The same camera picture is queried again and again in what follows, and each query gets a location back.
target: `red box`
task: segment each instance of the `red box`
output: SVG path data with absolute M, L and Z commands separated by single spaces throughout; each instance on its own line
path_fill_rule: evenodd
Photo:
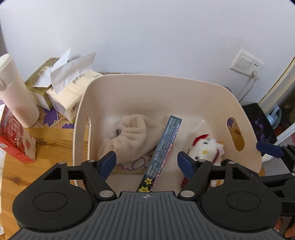
M 22 163 L 36 161 L 36 140 L 5 104 L 0 105 L 0 147 Z

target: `silver pin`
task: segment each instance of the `silver pin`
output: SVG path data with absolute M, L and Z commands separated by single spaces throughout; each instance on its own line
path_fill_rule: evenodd
M 103 191 L 101 191 L 101 192 L 99 193 L 99 195 L 100 195 L 101 197 L 111 197 L 111 196 L 114 195 L 114 193 L 113 193 L 112 191 L 110 191 L 110 190 L 103 190 Z
M 191 190 L 184 190 L 180 193 L 180 195 L 183 197 L 193 197 L 195 193 Z

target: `white power cord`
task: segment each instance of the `white power cord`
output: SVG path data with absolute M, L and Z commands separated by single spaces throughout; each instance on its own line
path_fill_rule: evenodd
M 252 76 L 250 77 L 250 79 L 253 79 L 253 82 L 252 82 L 252 85 L 251 87 L 248 89 L 248 91 L 245 93 L 245 95 L 239 100 L 239 103 L 241 101 L 243 101 L 243 99 L 247 96 L 247 94 L 251 91 L 251 89 L 253 88 L 254 84 L 257 82 L 257 80 L 259 79 L 258 77 L 258 71 L 257 70 L 254 70 L 252 72 Z

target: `yellow star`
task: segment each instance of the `yellow star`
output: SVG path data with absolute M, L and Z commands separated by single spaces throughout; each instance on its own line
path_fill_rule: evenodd
M 148 187 L 143 187 L 143 186 L 138 191 L 140 191 L 140 192 L 150 192 L 150 190 L 148 190 Z
M 147 183 L 147 185 L 152 184 L 152 180 L 149 179 L 149 178 L 147 178 L 147 179 L 145 180 L 145 182 Z

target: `wall switch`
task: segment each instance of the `wall switch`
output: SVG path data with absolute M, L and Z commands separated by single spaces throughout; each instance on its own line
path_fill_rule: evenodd
M 263 64 L 260 60 L 247 53 L 246 51 L 241 50 L 230 69 L 251 77 L 253 71 L 259 71 L 262 65 Z

